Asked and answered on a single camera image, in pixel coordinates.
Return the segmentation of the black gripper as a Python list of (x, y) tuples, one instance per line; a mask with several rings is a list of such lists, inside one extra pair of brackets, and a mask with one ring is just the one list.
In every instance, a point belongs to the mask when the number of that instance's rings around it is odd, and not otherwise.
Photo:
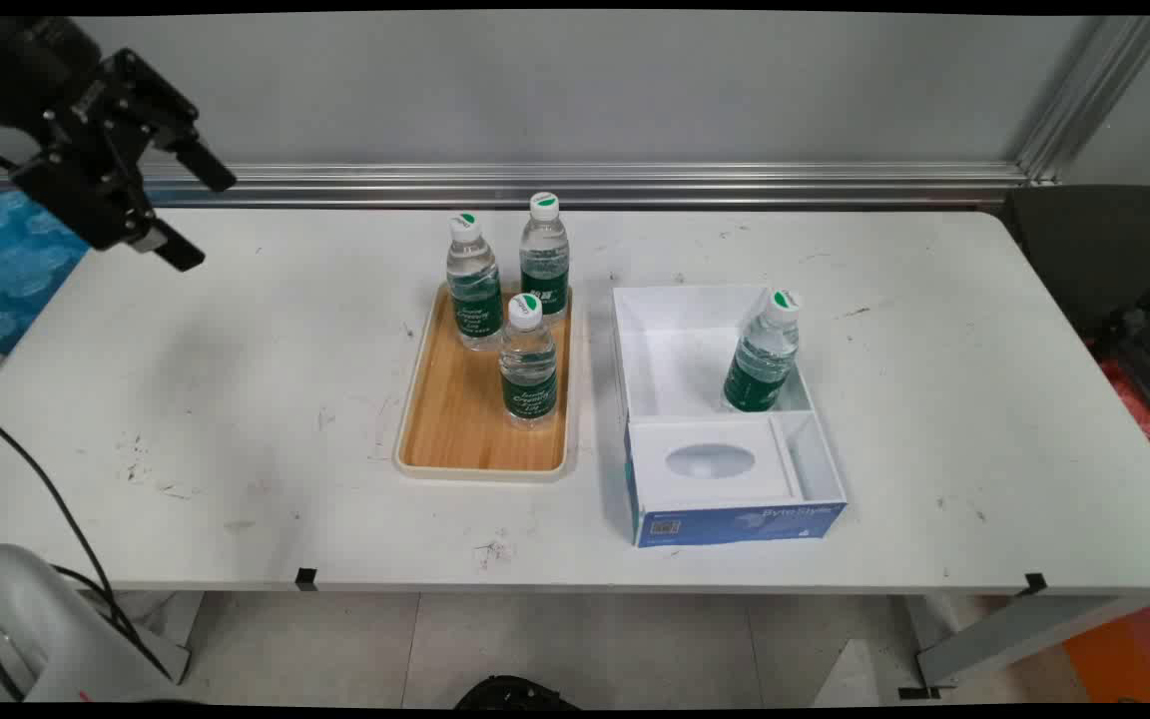
[(195, 102), (132, 49), (114, 70), (45, 70), (36, 82), (36, 160), (10, 170), (15, 188), (97, 251), (125, 245), (174, 269), (205, 252), (159, 217), (141, 188), (141, 133), (212, 192), (237, 178), (198, 131)]

